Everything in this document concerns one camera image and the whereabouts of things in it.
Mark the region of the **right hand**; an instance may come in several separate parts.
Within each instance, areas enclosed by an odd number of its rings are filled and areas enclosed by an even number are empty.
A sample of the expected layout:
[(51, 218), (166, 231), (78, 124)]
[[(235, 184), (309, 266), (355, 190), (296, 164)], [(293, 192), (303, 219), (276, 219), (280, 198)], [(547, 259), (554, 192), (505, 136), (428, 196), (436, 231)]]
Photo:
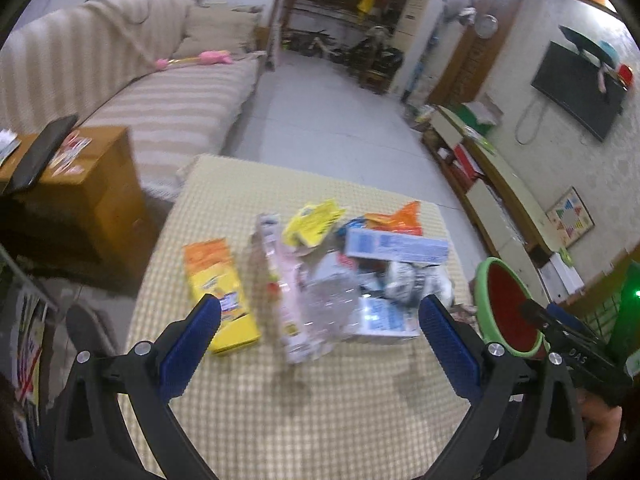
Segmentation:
[(577, 389), (576, 396), (586, 427), (588, 471), (591, 472), (613, 452), (620, 434), (623, 409), (609, 406), (600, 396), (585, 389)]

